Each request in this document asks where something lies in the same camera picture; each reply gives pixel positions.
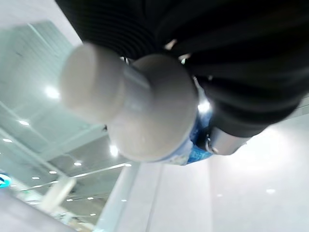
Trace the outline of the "left robot hand black cloth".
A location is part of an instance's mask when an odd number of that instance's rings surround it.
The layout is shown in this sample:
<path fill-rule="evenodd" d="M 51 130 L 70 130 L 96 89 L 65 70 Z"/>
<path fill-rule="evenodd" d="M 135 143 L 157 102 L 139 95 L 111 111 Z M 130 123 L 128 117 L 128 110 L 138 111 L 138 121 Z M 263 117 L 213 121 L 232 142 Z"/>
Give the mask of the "left robot hand black cloth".
<path fill-rule="evenodd" d="M 309 92 L 306 0 L 59 0 L 82 41 L 130 60 L 187 56 L 214 113 L 206 148 L 234 153 Z"/>

